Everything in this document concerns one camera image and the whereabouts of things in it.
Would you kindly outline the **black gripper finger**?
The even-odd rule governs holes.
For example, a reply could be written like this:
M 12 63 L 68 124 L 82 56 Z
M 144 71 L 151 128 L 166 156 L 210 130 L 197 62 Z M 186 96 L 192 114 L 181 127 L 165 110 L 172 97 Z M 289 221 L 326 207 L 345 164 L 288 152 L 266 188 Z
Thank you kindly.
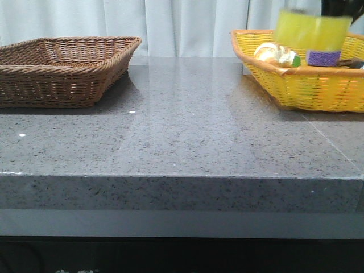
M 321 16 L 351 17 L 353 25 L 363 15 L 363 0 L 321 0 Z

